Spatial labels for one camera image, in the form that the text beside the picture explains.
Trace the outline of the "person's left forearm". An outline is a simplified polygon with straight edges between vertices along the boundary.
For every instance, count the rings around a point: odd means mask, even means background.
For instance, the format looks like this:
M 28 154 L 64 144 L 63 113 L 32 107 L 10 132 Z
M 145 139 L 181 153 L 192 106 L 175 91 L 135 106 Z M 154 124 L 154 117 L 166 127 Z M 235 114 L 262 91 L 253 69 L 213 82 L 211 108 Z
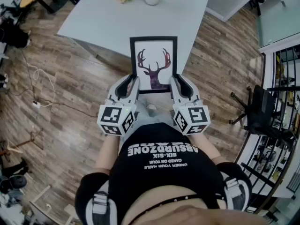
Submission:
M 100 148 L 94 171 L 109 175 L 119 153 L 120 137 L 106 136 Z

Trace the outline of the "black metal railing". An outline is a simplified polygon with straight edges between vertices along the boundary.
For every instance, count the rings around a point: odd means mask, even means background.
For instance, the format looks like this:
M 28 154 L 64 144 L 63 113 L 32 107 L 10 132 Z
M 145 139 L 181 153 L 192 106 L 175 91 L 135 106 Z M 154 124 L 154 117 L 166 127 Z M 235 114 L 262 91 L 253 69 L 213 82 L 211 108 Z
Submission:
M 248 212 L 258 213 L 276 197 L 293 197 L 300 186 L 300 44 L 274 52 L 263 61 L 262 88 L 274 97 L 271 125 L 290 130 L 296 140 L 289 149 L 278 140 L 247 131 L 237 162 L 252 183 Z

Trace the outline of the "light grey table top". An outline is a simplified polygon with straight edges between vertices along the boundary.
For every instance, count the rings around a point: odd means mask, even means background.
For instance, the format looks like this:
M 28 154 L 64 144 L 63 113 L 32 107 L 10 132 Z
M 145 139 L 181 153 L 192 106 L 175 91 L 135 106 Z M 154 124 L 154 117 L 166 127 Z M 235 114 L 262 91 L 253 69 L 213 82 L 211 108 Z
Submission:
M 177 72 L 182 73 L 208 0 L 80 0 L 58 31 L 64 36 L 130 56 L 129 39 L 144 36 L 178 38 Z

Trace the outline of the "wooden coat stand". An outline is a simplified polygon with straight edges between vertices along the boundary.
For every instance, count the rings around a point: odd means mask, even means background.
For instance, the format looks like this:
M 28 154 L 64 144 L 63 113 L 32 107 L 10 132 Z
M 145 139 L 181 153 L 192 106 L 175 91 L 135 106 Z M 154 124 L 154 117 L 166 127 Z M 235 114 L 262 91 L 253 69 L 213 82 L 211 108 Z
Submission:
M 35 139 L 37 136 L 39 136 L 42 132 L 43 132 L 43 128 L 41 128 L 38 132 L 34 133 L 34 132 L 30 132 L 30 138 L 24 142 L 18 143 L 18 144 L 14 144 L 12 141 L 10 141 L 9 139 L 7 140 L 0 140 L 0 157 L 4 156 L 4 155 L 10 155 L 11 152 L 15 152 L 15 153 L 23 153 L 22 150 L 20 150 L 20 147 L 29 144 L 29 143 L 33 143 L 34 145 L 37 145 L 35 143 Z

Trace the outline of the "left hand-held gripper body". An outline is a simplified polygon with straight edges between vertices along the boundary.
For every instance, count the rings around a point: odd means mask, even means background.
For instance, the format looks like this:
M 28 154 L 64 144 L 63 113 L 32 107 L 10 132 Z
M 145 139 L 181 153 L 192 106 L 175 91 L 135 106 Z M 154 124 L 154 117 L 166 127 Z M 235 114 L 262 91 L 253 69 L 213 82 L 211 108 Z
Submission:
M 100 106 L 97 124 L 106 135 L 125 136 L 135 122 L 135 78 L 133 75 L 127 75 L 119 79 L 109 89 L 105 104 Z M 132 82 L 132 87 L 130 94 L 127 94 L 130 82 Z

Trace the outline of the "person's grey jeans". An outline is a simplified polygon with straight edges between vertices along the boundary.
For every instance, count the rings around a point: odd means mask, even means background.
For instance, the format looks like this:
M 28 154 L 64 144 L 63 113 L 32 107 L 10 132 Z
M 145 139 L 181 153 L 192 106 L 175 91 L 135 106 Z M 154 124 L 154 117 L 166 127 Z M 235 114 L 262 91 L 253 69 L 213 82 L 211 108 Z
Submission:
M 172 128 L 179 131 L 179 127 L 175 125 L 173 117 L 169 111 L 152 110 L 147 108 L 147 101 L 141 98 L 136 101 L 136 121 L 133 124 L 133 130 L 137 130 L 139 127 L 155 123 L 165 123 Z

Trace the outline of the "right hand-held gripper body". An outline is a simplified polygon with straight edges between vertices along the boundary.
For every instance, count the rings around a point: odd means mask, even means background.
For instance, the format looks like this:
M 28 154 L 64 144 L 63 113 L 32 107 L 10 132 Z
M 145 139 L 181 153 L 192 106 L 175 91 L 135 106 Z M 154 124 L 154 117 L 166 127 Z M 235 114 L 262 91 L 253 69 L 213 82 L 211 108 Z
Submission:
M 181 75 L 175 75 L 177 91 L 172 94 L 173 121 L 183 135 L 202 133 L 210 125 L 208 107 L 203 104 L 194 83 Z

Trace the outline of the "black studded choker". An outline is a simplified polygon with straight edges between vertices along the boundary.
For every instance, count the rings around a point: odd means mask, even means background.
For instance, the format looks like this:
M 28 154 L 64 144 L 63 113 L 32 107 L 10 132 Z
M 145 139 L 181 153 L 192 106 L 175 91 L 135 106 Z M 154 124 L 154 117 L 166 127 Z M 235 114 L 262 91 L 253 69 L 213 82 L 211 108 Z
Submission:
M 225 203 L 224 201 L 224 197 L 223 196 L 219 196 L 219 194 L 217 194 L 216 199 L 209 199 L 208 201 L 205 201 L 205 199 L 201 198 L 200 196 L 194 194 L 194 195 L 187 195 L 187 196 L 179 196 L 179 197 L 175 197 L 175 198 L 170 198 L 164 201 L 161 201 L 147 209 L 145 209 L 144 211 L 140 212 L 138 215 L 136 215 L 132 221 L 130 223 L 128 223 L 128 225 L 133 225 L 141 216 L 145 215 L 146 213 L 148 213 L 151 210 L 154 210 L 158 207 L 164 206 L 166 204 L 176 204 L 176 203 L 180 203 L 181 201 L 190 201 L 190 200 L 202 200 L 202 203 L 205 204 L 205 207 L 207 209 L 220 209 L 218 200 L 223 201 L 223 203 Z

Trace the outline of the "framed deer picture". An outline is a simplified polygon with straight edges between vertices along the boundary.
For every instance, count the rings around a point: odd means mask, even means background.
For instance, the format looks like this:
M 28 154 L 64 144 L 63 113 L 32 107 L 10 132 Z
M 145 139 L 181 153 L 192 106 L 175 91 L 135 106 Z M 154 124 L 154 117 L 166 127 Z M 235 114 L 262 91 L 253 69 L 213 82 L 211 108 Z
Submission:
M 178 38 L 175 36 L 131 37 L 132 75 L 140 79 L 140 93 L 170 91 L 170 78 L 177 74 Z

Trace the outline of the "black office chair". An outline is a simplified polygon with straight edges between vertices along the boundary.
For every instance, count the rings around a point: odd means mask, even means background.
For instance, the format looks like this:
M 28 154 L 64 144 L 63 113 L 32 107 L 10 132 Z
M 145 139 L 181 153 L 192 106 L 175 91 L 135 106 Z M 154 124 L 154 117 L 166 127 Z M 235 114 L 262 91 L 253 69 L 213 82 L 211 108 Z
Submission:
M 249 91 L 247 104 L 234 92 L 231 92 L 230 96 L 244 107 L 244 113 L 236 120 L 229 120 L 229 124 L 234 125 L 242 118 L 247 117 L 247 125 L 244 127 L 246 131 L 254 135 L 266 135 L 291 149 L 296 140 L 294 133 L 288 129 L 280 130 L 271 125 L 272 119 L 275 117 L 272 94 L 259 85 L 256 85 L 253 90 L 247 87 L 247 90 Z

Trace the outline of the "glass panel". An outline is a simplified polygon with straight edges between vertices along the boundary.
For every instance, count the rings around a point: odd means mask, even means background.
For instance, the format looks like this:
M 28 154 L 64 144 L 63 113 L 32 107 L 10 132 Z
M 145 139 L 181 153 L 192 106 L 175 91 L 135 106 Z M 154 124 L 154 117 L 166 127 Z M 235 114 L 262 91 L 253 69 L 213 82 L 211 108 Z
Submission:
M 300 34 L 300 0 L 257 0 L 259 47 Z

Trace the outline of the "person's black printed t-shirt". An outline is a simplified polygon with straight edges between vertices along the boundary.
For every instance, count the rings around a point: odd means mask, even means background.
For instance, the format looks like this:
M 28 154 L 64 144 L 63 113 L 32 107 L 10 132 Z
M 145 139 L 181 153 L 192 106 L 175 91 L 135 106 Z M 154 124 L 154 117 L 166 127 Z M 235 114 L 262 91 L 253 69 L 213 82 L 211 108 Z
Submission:
M 252 185 L 232 162 L 215 165 L 199 148 L 165 123 L 139 127 L 123 144 L 110 174 L 85 175 L 75 196 L 83 225 L 121 225 L 145 192 L 162 186 L 187 188 L 208 201 L 217 194 L 228 208 L 244 210 Z

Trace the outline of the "person's right forearm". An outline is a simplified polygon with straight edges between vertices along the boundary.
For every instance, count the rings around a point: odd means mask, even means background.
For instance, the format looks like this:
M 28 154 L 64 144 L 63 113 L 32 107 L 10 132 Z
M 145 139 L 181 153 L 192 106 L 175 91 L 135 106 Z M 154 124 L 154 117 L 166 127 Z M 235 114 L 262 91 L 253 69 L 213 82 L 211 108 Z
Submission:
M 203 133 L 188 135 L 193 146 L 202 150 L 215 165 L 228 162 Z

